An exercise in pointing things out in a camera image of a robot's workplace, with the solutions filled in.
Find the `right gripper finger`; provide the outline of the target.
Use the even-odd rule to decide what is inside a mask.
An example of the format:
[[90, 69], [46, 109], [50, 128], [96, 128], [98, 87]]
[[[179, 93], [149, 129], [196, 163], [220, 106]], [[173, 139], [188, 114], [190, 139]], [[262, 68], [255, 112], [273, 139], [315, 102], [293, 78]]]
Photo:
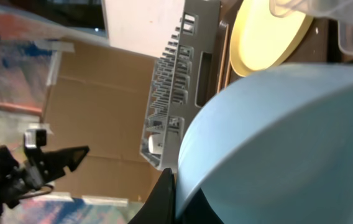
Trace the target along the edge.
[[175, 178], [171, 168], [162, 171], [147, 201], [129, 224], [173, 224], [175, 222]]

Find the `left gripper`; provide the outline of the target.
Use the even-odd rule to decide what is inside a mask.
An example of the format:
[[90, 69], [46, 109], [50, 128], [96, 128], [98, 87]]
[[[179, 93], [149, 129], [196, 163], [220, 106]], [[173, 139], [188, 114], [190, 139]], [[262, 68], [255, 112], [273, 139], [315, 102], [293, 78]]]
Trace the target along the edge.
[[74, 172], [89, 153], [88, 146], [69, 147], [43, 152], [29, 149], [26, 160], [19, 163], [13, 157], [8, 162], [8, 198], [28, 199], [53, 192], [53, 181], [65, 176], [64, 168]]

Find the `light blue bowl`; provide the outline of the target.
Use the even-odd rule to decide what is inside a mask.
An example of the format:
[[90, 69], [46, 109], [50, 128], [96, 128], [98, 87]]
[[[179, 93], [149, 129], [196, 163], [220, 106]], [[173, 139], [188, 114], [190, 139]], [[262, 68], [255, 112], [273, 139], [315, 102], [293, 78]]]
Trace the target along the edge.
[[353, 65], [282, 65], [214, 96], [180, 147], [177, 217], [198, 192], [224, 223], [353, 223]]

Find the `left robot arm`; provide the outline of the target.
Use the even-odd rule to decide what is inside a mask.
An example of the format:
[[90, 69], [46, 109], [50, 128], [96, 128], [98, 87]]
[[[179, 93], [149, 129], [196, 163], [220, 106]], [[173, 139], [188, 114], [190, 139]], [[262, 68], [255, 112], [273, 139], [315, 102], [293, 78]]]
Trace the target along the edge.
[[75, 171], [89, 153], [88, 146], [43, 152], [39, 147], [24, 148], [27, 160], [21, 165], [6, 146], [0, 146], [0, 216], [3, 206], [14, 208], [21, 200], [52, 193], [50, 183]]

